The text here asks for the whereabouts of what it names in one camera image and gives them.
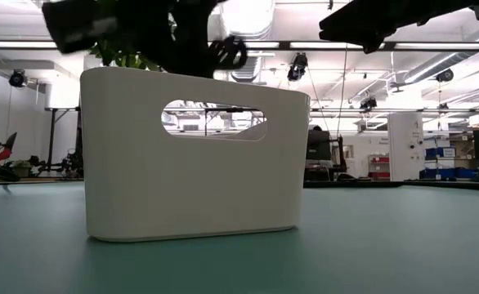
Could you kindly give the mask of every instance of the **desk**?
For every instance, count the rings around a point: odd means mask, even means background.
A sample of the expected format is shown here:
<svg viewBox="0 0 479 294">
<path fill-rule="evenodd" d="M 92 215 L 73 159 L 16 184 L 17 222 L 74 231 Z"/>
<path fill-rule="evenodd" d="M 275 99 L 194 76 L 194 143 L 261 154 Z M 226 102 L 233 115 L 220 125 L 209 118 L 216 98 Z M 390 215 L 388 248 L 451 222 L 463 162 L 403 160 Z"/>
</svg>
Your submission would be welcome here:
<svg viewBox="0 0 479 294">
<path fill-rule="evenodd" d="M 0 185 L 0 293 L 479 293 L 479 191 L 306 189 L 299 229 L 118 244 L 82 183 Z"/>
</svg>

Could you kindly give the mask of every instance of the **ceiling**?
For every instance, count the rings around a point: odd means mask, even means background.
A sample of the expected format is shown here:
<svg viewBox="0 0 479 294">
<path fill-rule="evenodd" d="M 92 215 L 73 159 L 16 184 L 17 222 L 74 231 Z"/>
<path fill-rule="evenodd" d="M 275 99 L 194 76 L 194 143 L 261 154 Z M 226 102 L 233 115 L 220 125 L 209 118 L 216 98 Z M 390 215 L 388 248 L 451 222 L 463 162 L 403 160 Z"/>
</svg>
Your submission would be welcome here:
<svg viewBox="0 0 479 294">
<path fill-rule="evenodd" d="M 273 23 L 269 40 L 319 41 L 319 25 L 328 14 L 328 1 L 314 0 L 276 0 Z M 347 0 L 336 0 L 334 10 L 341 8 Z M 0 40 L 49 40 L 43 17 L 35 5 L 24 1 L 12 0 L 11 5 L 0 3 Z M 222 18 L 217 13 L 209 20 L 209 38 L 222 38 Z M 428 21 L 422 27 L 415 25 L 399 29 L 388 40 L 409 42 L 462 42 L 471 41 L 470 37 L 479 31 L 473 11 L 462 10 L 440 16 Z M 437 52 L 375 52 L 369 55 L 351 51 L 309 51 L 306 52 L 309 70 L 299 82 L 288 82 L 286 78 L 289 63 L 295 52 L 275 51 L 272 57 L 263 57 L 261 81 L 269 87 L 279 87 L 302 91 L 312 97 L 315 106 L 343 107 L 362 90 L 373 83 L 378 88 L 388 89 L 387 81 L 393 81 L 395 74 L 414 69 L 437 56 Z M 85 53 L 63 56 L 57 51 L 0 51 L 3 60 L 51 60 L 75 76 L 83 71 Z M 405 87 L 407 91 L 420 91 L 423 105 L 435 106 L 438 101 L 450 100 L 463 96 L 479 88 L 479 54 L 452 67 L 455 78 L 452 82 L 441 85 L 432 80 L 425 80 L 413 86 Z M 479 96 L 464 99 L 453 107 L 462 108 L 479 105 Z"/>
</svg>

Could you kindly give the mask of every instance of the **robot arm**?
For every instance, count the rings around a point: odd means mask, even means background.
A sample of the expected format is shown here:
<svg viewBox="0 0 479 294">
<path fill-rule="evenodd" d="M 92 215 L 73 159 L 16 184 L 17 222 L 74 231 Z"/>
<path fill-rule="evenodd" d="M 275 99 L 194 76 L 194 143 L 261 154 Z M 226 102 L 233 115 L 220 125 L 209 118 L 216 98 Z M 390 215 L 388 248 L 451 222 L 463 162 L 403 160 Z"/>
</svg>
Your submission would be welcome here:
<svg viewBox="0 0 479 294">
<path fill-rule="evenodd" d="M 112 36 L 169 73 L 212 78 L 214 70 L 239 69 L 247 60 L 244 42 L 234 36 L 208 45 L 208 18 L 223 1 L 120 0 L 104 7 L 101 0 L 65 0 L 42 9 L 62 53 L 88 50 L 100 37 Z M 174 33 L 169 14 L 177 24 Z"/>
</svg>

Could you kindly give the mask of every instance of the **ceiling duct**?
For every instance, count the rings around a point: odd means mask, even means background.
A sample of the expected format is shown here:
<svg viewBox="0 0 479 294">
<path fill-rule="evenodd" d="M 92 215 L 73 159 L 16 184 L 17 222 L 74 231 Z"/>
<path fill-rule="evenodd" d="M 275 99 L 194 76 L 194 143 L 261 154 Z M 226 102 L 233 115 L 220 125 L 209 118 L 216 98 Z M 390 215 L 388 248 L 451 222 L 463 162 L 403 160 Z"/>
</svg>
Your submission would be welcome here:
<svg viewBox="0 0 479 294">
<path fill-rule="evenodd" d="M 267 40 L 274 19 L 275 0 L 229 0 L 220 4 L 225 35 L 245 40 Z M 242 69 L 232 72 L 236 82 L 253 82 L 262 69 L 261 57 L 249 57 Z"/>
<path fill-rule="evenodd" d="M 470 38 L 467 38 L 465 42 L 479 42 L 479 31 L 475 32 Z M 421 82 L 427 78 L 436 76 L 438 73 L 441 73 L 477 53 L 478 52 L 441 53 L 419 67 L 410 70 L 403 77 L 403 80 L 408 84 Z"/>
</svg>

